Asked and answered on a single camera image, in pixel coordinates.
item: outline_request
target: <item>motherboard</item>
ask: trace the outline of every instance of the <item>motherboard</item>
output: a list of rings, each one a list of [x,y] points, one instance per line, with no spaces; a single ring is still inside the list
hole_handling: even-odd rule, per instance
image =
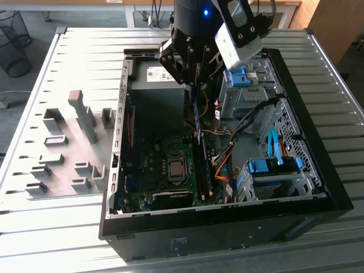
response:
[[[130,156],[136,159],[126,163],[129,171],[121,198],[125,212],[222,204],[222,185],[211,185],[207,194],[202,188],[208,183],[198,178],[198,168],[205,166],[196,159],[194,141],[192,135],[136,137],[138,148]],[[213,135],[204,136],[203,141],[210,162],[216,153]]]

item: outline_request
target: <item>metal workbench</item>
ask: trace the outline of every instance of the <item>metal workbench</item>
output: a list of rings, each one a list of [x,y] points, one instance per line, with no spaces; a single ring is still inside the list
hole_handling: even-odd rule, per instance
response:
[[[98,239],[101,193],[53,193],[33,200],[27,196],[26,179],[14,178],[14,173],[22,171],[26,177],[32,158],[39,157],[37,147],[44,140],[39,109],[57,104],[62,108],[71,89],[82,89],[94,113],[103,107],[115,109],[123,50],[155,48],[168,34],[125,28],[58,31],[0,170],[1,271],[363,272],[363,110],[316,38],[305,31],[273,31],[263,42],[281,50],[353,202],[354,209],[341,218],[279,245],[126,264]]]

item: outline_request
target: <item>sticker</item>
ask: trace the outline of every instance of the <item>sticker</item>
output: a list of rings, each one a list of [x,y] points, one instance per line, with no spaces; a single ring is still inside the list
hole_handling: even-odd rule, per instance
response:
[[[230,187],[230,185],[226,185],[226,192],[230,195],[230,197],[233,196],[233,189]]]
[[[215,110],[215,119],[220,120],[220,111]]]
[[[175,79],[164,67],[149,67],[147,70],[147,82],[174,81]]]
[[[171,239],[169,249],[171,251],[185,251],[187,248],[187,237]]]
[[[258,78],[258,76],[257,76],[257,74],[255,72],[246,73],[246,75],[248,76],[248,78]]]

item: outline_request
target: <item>power supply label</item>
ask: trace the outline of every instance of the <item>power supply label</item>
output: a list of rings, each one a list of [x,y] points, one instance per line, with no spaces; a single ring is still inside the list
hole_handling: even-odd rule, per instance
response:
[[[175,79],[164,67],[149,67],[147,70],[147,82],[174,81]]]
[[[169,250],[175,252],[184,251],[187,247],[187,237],[171,239],[169,244]]]

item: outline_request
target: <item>ram slot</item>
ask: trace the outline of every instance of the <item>ram slot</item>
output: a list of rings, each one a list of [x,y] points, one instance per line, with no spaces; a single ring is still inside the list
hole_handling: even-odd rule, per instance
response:
[[[193,160],[195,162],[196,183],[198,196],[201,200],[206,200],[213,195],[210,174],[210,165],[206,152],[204,137],[201,138],[202,145],[198,144],[197,139],[192,139]]]

